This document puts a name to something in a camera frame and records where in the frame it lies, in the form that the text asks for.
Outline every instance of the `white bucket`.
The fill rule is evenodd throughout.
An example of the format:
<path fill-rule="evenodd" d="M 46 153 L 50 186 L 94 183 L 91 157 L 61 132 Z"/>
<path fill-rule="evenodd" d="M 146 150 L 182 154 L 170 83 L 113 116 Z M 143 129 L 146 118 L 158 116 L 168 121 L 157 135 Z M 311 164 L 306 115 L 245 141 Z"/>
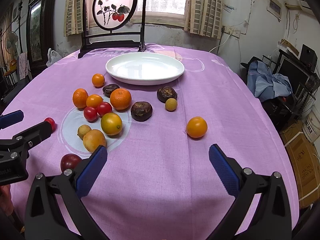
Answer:
<path fill-rule="evenodd" d="M 303 123 L 302 130 L 308 141 L 311 143 L 314 143 L 320 136 L 320 113 L 314 105 Z"/>

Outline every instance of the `dark wooden cabinet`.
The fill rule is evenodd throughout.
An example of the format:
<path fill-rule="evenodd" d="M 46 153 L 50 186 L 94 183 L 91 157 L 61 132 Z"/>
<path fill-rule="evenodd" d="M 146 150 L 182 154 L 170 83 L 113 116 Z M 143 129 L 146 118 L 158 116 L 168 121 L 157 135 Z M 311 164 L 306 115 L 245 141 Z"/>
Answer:
<path fill-rule="evenodd" d="M 55 0 L 29 0 L 27 50 L 32 77 L 47 68 L 48 49 L 53 47 L 53 8 Z"/>

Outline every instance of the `blue gripper pad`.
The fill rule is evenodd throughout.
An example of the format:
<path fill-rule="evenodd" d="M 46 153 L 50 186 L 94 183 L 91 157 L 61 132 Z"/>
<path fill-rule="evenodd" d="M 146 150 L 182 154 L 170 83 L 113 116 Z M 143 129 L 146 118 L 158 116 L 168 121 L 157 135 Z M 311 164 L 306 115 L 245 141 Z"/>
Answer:
<path fill-rule="evenodd" d="M 240 180 L 226 158 L 225 154 L 216 144 L 210 146 L 209 159 L 212 166 L 216 170 L 228 194 L 237 197 L 240 193 Z"/>
<path fill-rule="evenodd" d="M 24 115 L 21 110 L 6 115 L 0 115 L 0 130 L 21 122 L 23 117 Z"/>
<path fill-rule="evenodd" d="M 89 194 L 90 189 L 107 162 L 108 152 L 105 147 L 101 147 L 93 155 L 76 181 L 76 194 L 79 199 Z"/>

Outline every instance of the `red tomato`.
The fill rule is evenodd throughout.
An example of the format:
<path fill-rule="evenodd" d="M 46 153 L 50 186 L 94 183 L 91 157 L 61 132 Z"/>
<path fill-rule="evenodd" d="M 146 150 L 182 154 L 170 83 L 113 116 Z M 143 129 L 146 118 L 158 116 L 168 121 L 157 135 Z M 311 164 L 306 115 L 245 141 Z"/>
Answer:
<path fill-rule="evenodd" d="M 77 164 L 81 161 L 81 158 L 73 153 L 64 155 L 60 162 L 60 169 L 64 172 L 66 169 L 75 169 Z"/>
<path fill-rule="evenodd" d="M 56 122 L 51 117 L 48 117 L 44 120 L 51 124 L 52 132 L 54 132 L 57 128 Z"/>
<path fill-rule="evenodd" d="M 122 22 L 124 20 L 124 14 L 123 13 L 119 13 L 118 15 L 118 21 Z"/>
<path fill-rule="evenodd" d="M 97 107 L 97 112 L 100 116 L 112 112 L 112 106 L 108 102 L 102 102 Z"/>
<path fill-rule="evenodd" d="M 118 14 L 117 13 L 114 13 L 113 15 L 112 15 L 112 18 L 113 18 L 113 20 L 117 20 L 118 19 Z"/>
<path fill-rule="evenodd" d="M 83 115 L 84 115 L 84 118 L 87 119 L 89 122 L 93 122 L 98 118 L 97 110 L 92 106 L 87 106 L 83 110 Z"/>

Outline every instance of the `oval plate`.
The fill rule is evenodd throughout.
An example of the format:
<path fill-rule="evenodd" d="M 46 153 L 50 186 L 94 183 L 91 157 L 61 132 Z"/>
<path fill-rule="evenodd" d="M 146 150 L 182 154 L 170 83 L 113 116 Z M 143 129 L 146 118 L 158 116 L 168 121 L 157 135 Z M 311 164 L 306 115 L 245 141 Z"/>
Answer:
<path fill-rule="evenodd" d="M 150 52 L 121 54 L 106 63 L 116 80 L 140 86 L 161 85 L 181 76 L 184 65 L 173 57 Z"/>

